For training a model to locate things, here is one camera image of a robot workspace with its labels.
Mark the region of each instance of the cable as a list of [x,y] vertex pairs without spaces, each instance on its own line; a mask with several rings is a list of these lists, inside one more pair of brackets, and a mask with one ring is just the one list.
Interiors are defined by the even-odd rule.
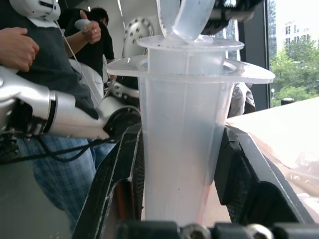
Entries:
[[74,54],[74,52],[73,52],[73,50],[72,50],[72,48],[71,48],[69,42],[67,41],[67,39],[66,39],[66,37],[65,37],[65,35],[64,35],[63,31],[62,31],[62,29],[60,28],[59,23],[58,23],[57,21],[54,21],[54,22],[55,22],[55,24],[57,24],[57,26],[58,26],[58,28],[59,28],[61,34],[62,34],[62,37],[64,38],[66,44],[68,45],[68,47],[69,47],[69,49],[70,49],[70,51],[71,51],[71,53],[72,53],[72,56],[74,57],[74,59],[75,59],[75,61],[76,61],[76,64],[78,65],[78,67],[79,67],[79,69],[80,69],[80,71],[81,71],[81,74],[82,74],[84,80],[86,81],[86,84],[89,86],[89,88],[90,88],[90,90],[91,90],[91,94],[93,95],[95,101],[96,101],[97,104],[99,105],[101,102],[99,102],[99,101],[98,101],[98,98],[95,96],[95,94],[94,94],[94,92],[93,92],[93,90],[92,90],[92,87],[91,87],[90,84],[89,84],[89,81],[86,79],[86,77],[85,77],[85,75],[84,75],[84,73],[83,73],[83,71],[82,71],[82,68],[81,68],[81,66],[80,66],[80,63],[79,63],[78,59],[76,58],[76,56],[75,56],[75,54]]
[[[11,160],[7,160],[7,161],[1,161],[0,159],[0,165],[5,165],[5,164],[12,164],[12,163],[18,163],[18,162],[22,162],[22,161],[30,161],[30,160],[36,160],[36,159],[41,159],[41,158],[46,158],[46,157],[54,157],[54,156],[57,156],[57,155],[60,155],[60,154],[66,154],[66,153],[71,153],[71,152],[74,152],[74,151],[79,151],[79,150],[84,150],[85,151],[90,148],[90,147],[95,147],[97,145],[100,145],[100,144],[103,144],[103,143],[109,143],[109,142],[112,142],[112,143],[116,143],[118,142],[120,139],[122,138],[122,136],[118,136],[118,137],[115,137],[115,138],[108,138],[108,139],[104,139],[104,140],[96,140],[94,142],[91,142],[87,145],[83,145],[83,146],[79,146],[79,147],[75,147],[75,148],[70,148],[70,149],[64,149],[64,150],[59,150],[59,151],[55,151],[55,152],[51,152],[47,147],[46,149],[48,150],[48,152],[44,149],[44,151],[46,151],[46,153],[44,154],[39,154],[39,155],[33,155],[33,156],[27,156],[27,157],[18,157],[18,158],[14,158],[14,159],[11,159]],[[68,163],[68,162],[71,162],[71,161],[74,161],[76,160],[78,157],[80,157],[80,153],[79,152],[76,156],[70,158],[70,159],[60,159],[57,160],[59,162],[63,162],[63,163]]]

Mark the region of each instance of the white controller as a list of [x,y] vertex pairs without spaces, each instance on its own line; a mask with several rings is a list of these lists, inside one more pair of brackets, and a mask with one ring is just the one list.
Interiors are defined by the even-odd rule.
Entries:
[[90,24],[91,21],[88,20],[88,19],[80,19],[80,20],[77,20],[74,24],[74,26],[79,29],[80,31],[86,33],[88,32],[88,30],[84,30],[84,27],[87,25],[87,24]]

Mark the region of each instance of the green foliage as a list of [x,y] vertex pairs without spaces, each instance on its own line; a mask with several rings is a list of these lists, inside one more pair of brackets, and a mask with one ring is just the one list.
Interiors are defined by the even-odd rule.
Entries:
[[283,98],[302,101],[319,96],[319,48],[315,41],[292,41],[277,52],[271,70],[276,75],[272,106],[279,106]]

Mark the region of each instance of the translucent plastic funnel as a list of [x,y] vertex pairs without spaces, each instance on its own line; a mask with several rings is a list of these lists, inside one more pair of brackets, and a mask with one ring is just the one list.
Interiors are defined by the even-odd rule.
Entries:
[[201,223],[235,82],[269,83],[260,67],[224,60],[242,43],[201,37],[143,38],[148,57],[122,59],[110,74],[139,78],[146,220]]

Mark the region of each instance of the white wire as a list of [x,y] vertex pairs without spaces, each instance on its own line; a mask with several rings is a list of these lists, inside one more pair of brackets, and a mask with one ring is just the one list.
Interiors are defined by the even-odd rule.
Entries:
[[96,102],[98,103],[98,105],[99,105],[101,102],[98,101],[98,98],[97,98],[97,97],[95,96],[95,94],[93,93],[93,90],[92,90],[92,88],[91,88],[91,86],[90,86],[90,84],[89,84],[89,81],[86,79],[86,77],[85,77],[85,75],[84,75],[84,73],[83,73],[83,71],[82,71],[82,68],[81,68],[81,66],[80,66],[80,64],[79,64],[79,62],[78,62],[78,59],[76,58],[76,56],[75,56],[75,54],[74,54],[74,52],[73,52],[73,50],[72,50],[72,48],[71,48],[69,42],[67,41],[67,39],[66,39],[66,37],[65,37],[65,35],[64,35],[63,31],[62,31],[62,29],[60,28],[59,23],[58,23],[57,21],[54,21],[54,22],[55,22],[55,24],[57,24],[57,26],[59,27],[60,32],[61,32],[61,34],[62,34],[64,40],[66,41],[66,44],[68,45],[68,47],[69,47],[69,49],[70,49],[70,51],[71,51],[71,53],[72,53],[72,55],[73,55],[73,57],[74,57],[74,59],[75,59],[77,65],[78,65],[78,67],[79,67],[79,69],[80,69],[80,71],[81,71],[81,74],[82,74],[84,80],[86,81],[86,84],[87,84],[88,87],[90,88],[91,94],[93,95],[95,101],[96,101]]

